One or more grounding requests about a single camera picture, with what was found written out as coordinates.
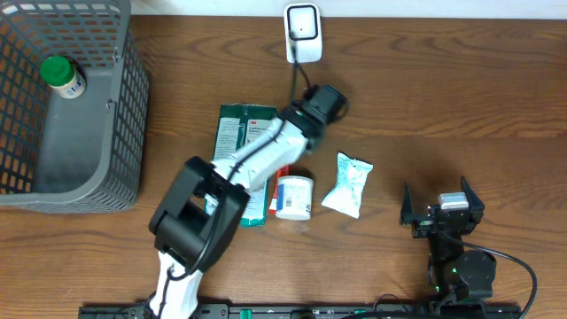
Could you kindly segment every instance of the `bottle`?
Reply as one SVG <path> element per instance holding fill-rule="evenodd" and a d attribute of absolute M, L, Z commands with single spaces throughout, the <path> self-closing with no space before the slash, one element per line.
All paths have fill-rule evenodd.
<path fill-rule="evenodd" d="M 40 75 L 62 98 L 76 98 L 85 91 L 87 83 L 68 59 L 53 56 L 43 61 Z"/>

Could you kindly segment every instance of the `basket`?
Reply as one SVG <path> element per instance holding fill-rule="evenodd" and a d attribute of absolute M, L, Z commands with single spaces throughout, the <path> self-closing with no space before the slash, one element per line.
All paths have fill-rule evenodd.
<path fill-rule="evenodd" d="M 137 196 L 149 83 L 128 31 L 128 0 L 0 5 L 0 205 L 44 213 L 114 212 Z M 74 59 L 74 99 L 40 78 Z"/>

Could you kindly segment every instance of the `container lid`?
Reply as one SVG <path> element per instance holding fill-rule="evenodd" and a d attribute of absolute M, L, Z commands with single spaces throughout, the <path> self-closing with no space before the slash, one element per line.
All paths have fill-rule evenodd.
<path fill-rule="evenodd" d="M 42 78 L 50 86 L 59 87 L 69 83 L 74 78 L 74 68 L 64 57 L 47 58 L 39 70 Z"/>

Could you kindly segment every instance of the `red object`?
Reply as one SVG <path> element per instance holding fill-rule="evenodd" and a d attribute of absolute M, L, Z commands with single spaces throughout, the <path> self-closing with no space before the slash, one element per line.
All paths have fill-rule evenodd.
<path fill-rule="evenodd" d="M 274 182 L 274 195 L 272 195 L 272 201 L 269 203 L 269 210 L 270 214 L 276 214 L 276 202 L 277 202 L 277 181 L 280 177 L 284 177 L 290 174 L 290 166 L 284 166 L 277 170 L 276 172 L 276 180 Z"/>

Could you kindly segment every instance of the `wooden table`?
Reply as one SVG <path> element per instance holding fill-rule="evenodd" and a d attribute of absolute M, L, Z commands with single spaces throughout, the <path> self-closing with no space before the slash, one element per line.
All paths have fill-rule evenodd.
<path fill-rule="evenodd" d="M 85 304 L 127 304 L 155 290 L 147 225 L 183 162 L 210 159 L 222 103 L 282 106 L 291 67 L 272 18 L 133 17 L 151 76 L 140 199 L 116 214 L 0 213 L 0 317 L 75 318 Z M 459 190 L 486 205 L 470 242 L 533 266 L 529 318 L 567 312 L 567 32 L 560 21 L 325 19 L 311 81 L 351 101 L 300 167 L 315 174 L 309 222 L 239 230 L 200 295 L 236 303 L 372 302 L 432 295 L 426 240 L 398 225 L 404 181 L 417 207 Z M 374 169 L 361 218 L 321 207 L 337 152 Z M 523 305 L 527 272 L 498 259 L 494 299 Z"/>

